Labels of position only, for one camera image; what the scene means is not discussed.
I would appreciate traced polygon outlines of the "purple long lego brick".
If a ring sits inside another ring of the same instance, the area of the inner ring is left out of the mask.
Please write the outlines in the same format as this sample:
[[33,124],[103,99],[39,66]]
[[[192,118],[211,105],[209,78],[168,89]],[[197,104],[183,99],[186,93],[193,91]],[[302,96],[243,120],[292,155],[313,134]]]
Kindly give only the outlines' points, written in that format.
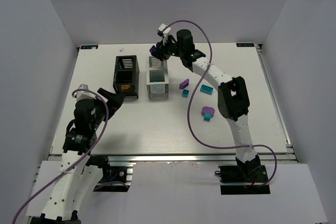
[[152,54],[156,51],[156,47],[155,46],[152,46],[149,50],[149,52]]

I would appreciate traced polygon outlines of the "yellow orange lego piece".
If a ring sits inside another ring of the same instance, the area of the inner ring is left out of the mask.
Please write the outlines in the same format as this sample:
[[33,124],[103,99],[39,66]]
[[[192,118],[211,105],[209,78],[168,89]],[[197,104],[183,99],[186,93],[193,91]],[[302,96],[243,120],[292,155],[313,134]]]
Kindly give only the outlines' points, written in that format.
[[130,93],[132,92],[132,87],[130,84],[120,85],[120,92],[121,93]]

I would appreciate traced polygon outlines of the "teal long lego brick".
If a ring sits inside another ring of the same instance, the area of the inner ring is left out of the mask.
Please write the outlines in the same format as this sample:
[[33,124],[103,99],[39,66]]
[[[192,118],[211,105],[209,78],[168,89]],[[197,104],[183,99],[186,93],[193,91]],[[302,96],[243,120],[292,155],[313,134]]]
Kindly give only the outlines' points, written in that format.
[[200,92],[208,94],[208,95],[212,95],[213,88],[203,84],[201,85]]

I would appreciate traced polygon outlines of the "purple rounded lego brick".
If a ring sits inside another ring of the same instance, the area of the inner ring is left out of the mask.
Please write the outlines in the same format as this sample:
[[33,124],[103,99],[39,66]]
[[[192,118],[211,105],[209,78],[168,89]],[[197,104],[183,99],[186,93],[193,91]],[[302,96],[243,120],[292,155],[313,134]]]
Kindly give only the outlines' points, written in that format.
[[215,109],[213,107],[210,107],[210,106],[204,106],[204,107],[202,107],[201,114],[203,116],[205,116],[205,114],[210,114],[211,117],[213,117],[214,114],[215,114]]

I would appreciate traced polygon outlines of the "teal small square lego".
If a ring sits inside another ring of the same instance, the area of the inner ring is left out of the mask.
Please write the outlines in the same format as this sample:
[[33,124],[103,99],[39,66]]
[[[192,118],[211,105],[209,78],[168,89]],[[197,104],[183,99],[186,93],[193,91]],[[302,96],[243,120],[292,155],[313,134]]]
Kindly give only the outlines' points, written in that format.
[[205,113],[204,114],[204,117],[203,117],[204,121],[210,121],[211,118],[212,118],[212,115],[210,113]]

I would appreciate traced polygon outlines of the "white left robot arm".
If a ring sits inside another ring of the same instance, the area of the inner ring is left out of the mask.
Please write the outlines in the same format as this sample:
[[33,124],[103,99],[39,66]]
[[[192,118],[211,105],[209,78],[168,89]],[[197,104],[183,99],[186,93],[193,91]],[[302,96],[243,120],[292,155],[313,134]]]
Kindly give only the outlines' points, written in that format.
[[80,223],[85,201],[110,176],[108,159],[91,152],[102,138],[97,130],[106,129],[125,96],[103,88],[92,92],[86,85],[72,96],[76,98],[74,117],[66,128],[59,174],[51,182],[53,189],[40,216],[32,217],[31,223]]

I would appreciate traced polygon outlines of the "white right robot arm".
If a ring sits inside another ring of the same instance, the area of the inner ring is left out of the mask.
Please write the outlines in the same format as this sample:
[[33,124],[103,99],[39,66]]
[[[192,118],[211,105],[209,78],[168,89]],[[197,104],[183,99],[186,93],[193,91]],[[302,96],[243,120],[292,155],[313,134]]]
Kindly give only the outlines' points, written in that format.
[[245,80],[232,77],[212,64],[203,52],[195,48],[189,30],[179,30],[173,37],[170,29],[163,26],[157,34],[162,40],[151,47],[152,56],[160,61],[167,61],[171,56],[179,57],[184,67],[201,76],[217,91],[217,107],[229,124],[236,150],[237,165],[227,170],[227,178],[233,182],[254,179],[261,164],[248,126],[250,101]]

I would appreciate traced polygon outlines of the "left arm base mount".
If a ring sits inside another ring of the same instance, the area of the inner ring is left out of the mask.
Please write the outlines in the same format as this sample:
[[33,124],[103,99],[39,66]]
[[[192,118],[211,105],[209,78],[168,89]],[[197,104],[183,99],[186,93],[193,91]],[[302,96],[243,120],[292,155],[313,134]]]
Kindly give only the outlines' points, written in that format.
[[96,192],[128,192],[133,175],[132,163],[112,161],[107,156],[92,156],[87,166],[94,165],[102,170],[102,177],[95,186]]

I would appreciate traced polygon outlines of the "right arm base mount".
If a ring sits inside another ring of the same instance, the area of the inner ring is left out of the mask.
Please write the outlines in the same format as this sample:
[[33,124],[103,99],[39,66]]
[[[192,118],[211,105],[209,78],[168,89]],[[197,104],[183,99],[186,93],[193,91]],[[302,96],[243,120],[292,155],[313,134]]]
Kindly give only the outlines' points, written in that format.
[[245,176],[238,166],[219,166],[214,172],[219,177],[222,195],[269,195],[269,185],[261,186],[268,180],[264,165]]

